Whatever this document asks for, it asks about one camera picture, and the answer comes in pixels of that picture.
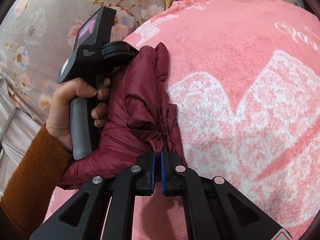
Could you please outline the orange-brown sleeved left forearm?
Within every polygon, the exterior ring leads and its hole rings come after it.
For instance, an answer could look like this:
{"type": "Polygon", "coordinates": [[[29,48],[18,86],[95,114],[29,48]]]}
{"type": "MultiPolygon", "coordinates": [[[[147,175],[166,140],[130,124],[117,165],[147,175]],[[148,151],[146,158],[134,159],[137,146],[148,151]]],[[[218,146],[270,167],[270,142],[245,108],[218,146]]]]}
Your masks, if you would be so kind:
{"type": "Polygon", "coordinates": [[[71,151],[68,131],[40,129],[1,197],[1,239],[29,239],[43,223],[71,151]]]}

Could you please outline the person's left hand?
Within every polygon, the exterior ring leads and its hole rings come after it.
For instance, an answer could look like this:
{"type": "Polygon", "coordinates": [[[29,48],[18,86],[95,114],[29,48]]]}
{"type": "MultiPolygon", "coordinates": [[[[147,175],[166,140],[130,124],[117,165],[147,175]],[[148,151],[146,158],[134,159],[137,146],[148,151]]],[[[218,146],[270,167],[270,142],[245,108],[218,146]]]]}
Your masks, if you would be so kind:
{"type": "Polygon", "coordinates": [[[69,122],[70,102],[75,98],[97,98],[100,100],[92,110],[91,116],[94,120],[94,125],[101,128],[107,121],[108,108],[105,100],[110,94],[110,84],[111,80],[106,78],[103,86],[97,90],[78,77],[66,82],[55,91],[46,122],[46,129],[68,151],[73,149],[69,122]]]}

